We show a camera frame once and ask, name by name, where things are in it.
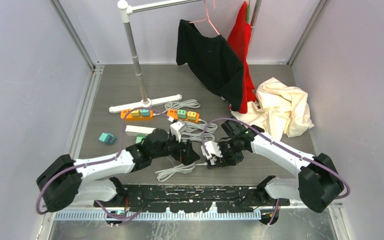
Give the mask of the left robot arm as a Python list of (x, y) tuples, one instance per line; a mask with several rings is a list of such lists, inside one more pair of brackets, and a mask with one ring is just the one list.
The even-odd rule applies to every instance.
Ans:
[(120, 152), (88, 159), (59, 156), (37, 179), (40, 190), (36, 201), (38, 214), (58, 212), (74, 202), (100, 201), (121, 206), (126, 200), (122, 184), (106, 177), (137, 172), (151, 165), (154, 159), (172, 157), (188, 166), (201, 157), (190, 140), (182, 141), (170, 132), (156, 128), (139, 143)]

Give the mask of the teal USB charger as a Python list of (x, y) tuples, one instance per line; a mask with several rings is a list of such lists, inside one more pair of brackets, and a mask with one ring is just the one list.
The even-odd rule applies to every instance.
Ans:
[(110, 144), (110, 140), (111, 140), (111, 135), (108, 134), (108, 133), (106, 133), (106, 132), (103, 132), (103, 133), (99, 136), (98, 140), (99, 140), (100, 142), (106, 144), (106, 145), (109, 145), (109, 144)]
[(112, 134), (110, 134), (110, 133), (108, 133), (108, 134), (106, 135), (105, 143), (106, 143), (107, 145), (112, 146), (112, 145), (115, 144), (116, 141), (117, 141), (117, 137), (115, 137), (114, 135), (112, 135)]

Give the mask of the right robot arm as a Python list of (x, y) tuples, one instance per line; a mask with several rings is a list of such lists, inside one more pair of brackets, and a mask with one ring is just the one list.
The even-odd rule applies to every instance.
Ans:
[(246, 127), (229, 118), (222, 125), (227, 139), (219, 142), (222, 161), (236, 160), (243, 151), (265, 157), (283, 167), (293, 178), (266, 177), (256, 187), (259, 202), (271, 205), (277, 199), (301, 201), (315, 213), (322, 213), (345, 189), (332, 159), (297, 150), (274, 139), (256, 125)]

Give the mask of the black power strip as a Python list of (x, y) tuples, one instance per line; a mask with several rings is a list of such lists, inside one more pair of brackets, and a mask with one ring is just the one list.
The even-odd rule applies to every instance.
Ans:
[(213, 156), (212, 158), (206, 161), (206, 166), (208, 169), (223, 168), (228, 166), (236, 166), (243, 161), (243, 155), (234, 155), (232, 157), (217, 157)]

